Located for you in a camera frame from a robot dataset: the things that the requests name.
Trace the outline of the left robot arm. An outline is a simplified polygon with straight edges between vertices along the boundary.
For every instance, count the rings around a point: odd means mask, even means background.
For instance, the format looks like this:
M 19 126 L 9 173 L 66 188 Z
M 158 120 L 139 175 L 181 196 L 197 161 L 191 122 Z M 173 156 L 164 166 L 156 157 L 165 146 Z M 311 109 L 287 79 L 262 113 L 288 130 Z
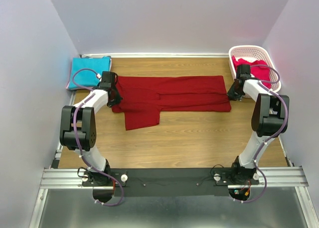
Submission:
M 118 75 L 114 72 L 95 72 L 98 84 L 89 90 L 89 94 L 75 105 L 64 106 L 61 111 L 59 140 L 62 146 L 77 153 L 87 166 L 85 178 L 93 176 L 100 186 L 110 180 L 117 181 L 110 174 L 110 165 L 96 146 L 97 130 L 95 115 L 102 107 L 113 107 L 123 100 L 116 85 Z

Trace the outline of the dark red t-shirt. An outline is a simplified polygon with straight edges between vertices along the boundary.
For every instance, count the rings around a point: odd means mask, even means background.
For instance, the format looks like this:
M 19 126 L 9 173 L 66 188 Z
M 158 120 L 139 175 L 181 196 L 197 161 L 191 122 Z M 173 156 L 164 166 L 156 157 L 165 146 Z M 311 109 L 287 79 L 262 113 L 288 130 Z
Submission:
M 122 101 L 112 111 L 124 114 L 126 130 L 158 125 L 162 111 L 231 111 L 223 76 L 120 76 L 116 88 Z

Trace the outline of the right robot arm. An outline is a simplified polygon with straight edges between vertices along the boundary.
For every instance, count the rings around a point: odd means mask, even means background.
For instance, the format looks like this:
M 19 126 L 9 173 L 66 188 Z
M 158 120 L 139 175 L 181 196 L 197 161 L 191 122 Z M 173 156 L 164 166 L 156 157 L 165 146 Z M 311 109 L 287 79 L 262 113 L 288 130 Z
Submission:
M 255 101 L 251 118 L 252 135 L 229 172 L 229 178 L 235 184 L 254 178 L 259 160 L 266 148 L 288 128 L 289 96 L 280 95 L 266 87 L 266 81 L 251 74 L 251 68 L 249 64 L 237 66 L 236 78 L 227 92 L 230 100 L 240 100 L 248 95 Z

